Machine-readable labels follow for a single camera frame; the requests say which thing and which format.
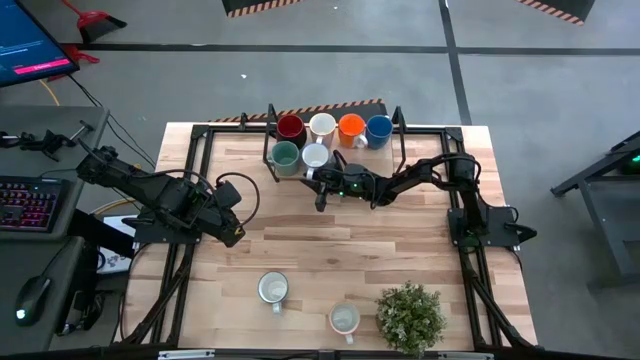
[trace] white cup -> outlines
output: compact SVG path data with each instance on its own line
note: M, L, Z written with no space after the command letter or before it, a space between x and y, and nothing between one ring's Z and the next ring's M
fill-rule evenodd
M307 165L306 178L313 180L313 172L329 162L329 149L318 143L311 143L302 149L302 161Z
M337 303L329 313L329 323L335 332L345 336L348 345L352 345L353 332L360 325L360 312L353 304Z
M272 305L274 314L282 314L282 301L288 292L289 282L282 273L268 272L258 282L258 295L262 301Z
M309 120L311 139L314 143L323 144L327 149L331 149L336 125L336 119L331 116L331 114L319 113L313 115L311 120Z

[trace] hazard tape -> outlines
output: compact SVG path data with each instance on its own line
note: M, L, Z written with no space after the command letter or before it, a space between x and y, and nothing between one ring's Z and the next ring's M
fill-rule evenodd
M577 16L573 16L573 15L569 14L568 12L564 12L562 10L558 10L558 9L554 8L553 6L549 6L549 5L546 5L546 4L542 3L541 1L536 1L536 0L516 0L516 1L521 3L521 4L531 6L534 9L538 9L540 11L543 11L543 12L549 14L549 15L552 15L552 16L555 16L557 18L560 18L561 20L564 20L566 22L570 22L570 23L578 25L578 26L584 25L584 21L580 20L580 18L578 18Z
M338 104L331 104L331 105L309 106L306 108L299 108L299 109L289 109L289 110L280 111L278 113L278 116L304 114L308 112L314 113L318 111L326 111L331 109L340 109L343 107L361 106L361 105L370 105L370 104L384 104L384 100L370 99L370 100L353 101L353 102L338 103ZM268 114L264 113L264 114L254 114L251 116L247 116L247 118L249 119L249 121L261 122L261 121L264 121L264 119L266 119L267 116ZM216 119L216 120L213 120L213 122L240 122L240 116Z
M302 0L273 0L273 1L266 1L263 4L258 4L258 5L251 5L251 6L247 6L241 9L235 9L233 11L229 11L229 13L227 13L227 17L239 17L239 16L244 16L244 15L249 15L249 14L254 14L257 12L261 12L261 11L265 11L265 10L269 10L269 9L275 9L277 7L282 7L282 6L286 6L286 5L291 5L291 4L295 4L298 2L301 2Z

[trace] floor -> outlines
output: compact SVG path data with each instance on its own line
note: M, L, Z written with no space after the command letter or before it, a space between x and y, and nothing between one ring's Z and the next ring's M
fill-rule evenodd
M74 15L59 2L24 2L60 42L79 42ZM388 106L401 105L411 123L488 125L506 198L519 208L521 222L539 232L523 245L521 257L540 344L640 354L640 289L589 292L588 281L614 273L603 255L607 248L579 194L556 199L548 191L638 130L640 23L634 14L640 2L598 0L578 27L513 0L449 0L459 69L442 50L452 42L446 41L438 0L305 0L235 19L211 0L75 3L129 22L101 42L311 45L262 52L238 46L91 52L102 62L84 66L76 78L153 156L166 122L261 113L269 102L285 109L383 98ZM316 45L328 45L329 52ZM508 48L511 55L463 55L473 52L463 48L478 47ZM525 56L513 48L581 55ZM632 56L594 56L589 49L631 49ZM52 88L64 105L89 104L67 79ZM3 105L51 103L37 82L0 90ZM103 143L121 146L108 132ZM140 161L119 149L125 161ZM110 191L87 187L80 207L91 210L115 199ZM105 317L107 335L96 341L108 343L114 319Z

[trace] wooden table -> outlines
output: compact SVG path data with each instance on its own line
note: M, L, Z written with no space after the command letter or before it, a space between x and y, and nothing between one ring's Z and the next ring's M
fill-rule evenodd
M158 170L184 168L192 125L167 124ZM504 204L488 128L462 129L466 151L482 164L484 199ZM411 280L441 293L448 327L444 342L435 349L473 349L460 260L446 223L450 207L446 192L423 184L403 193L390 206L373 211L362 200L331 196L326 211L318 213L315 194L300 182L273 181L261 161L263 140L259 134L217 134L214 139L208 178L227 171L249 175L259 185L262 203L256 218L245 227L246 237L235 247L227 249L211 237L198 245L180 347L385 350L375 324L374 300L382 289ZM409 135L406 146L407 164L442 152L436 136ZM200 168L202 145L198 151L194 169ZM360 162L385 176L400 162L397 138L379 151L343 153L347 161ZM242 220L255 205L254 190L244 179L228 180L243 196L234 208ZM158 296L166 251L166 245L152 245L136 260L125 307L126 334ZM497 303L523 337L535 343L514 255L497 248L486 252ZM273 315L271 306L257 295L258 280L271 270L281 271L289 280L283 316ZM338 301L355 304L362 315L351 346L332 331L327 320ZM486 311L479 298L478 303L483 334L489 341ZM169 310L165 334L171 316Z

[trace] computer screen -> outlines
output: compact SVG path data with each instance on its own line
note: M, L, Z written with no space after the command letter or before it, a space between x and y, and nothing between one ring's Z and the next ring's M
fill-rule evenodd
M16 0L0 0L0 87L68 74L78 66Z

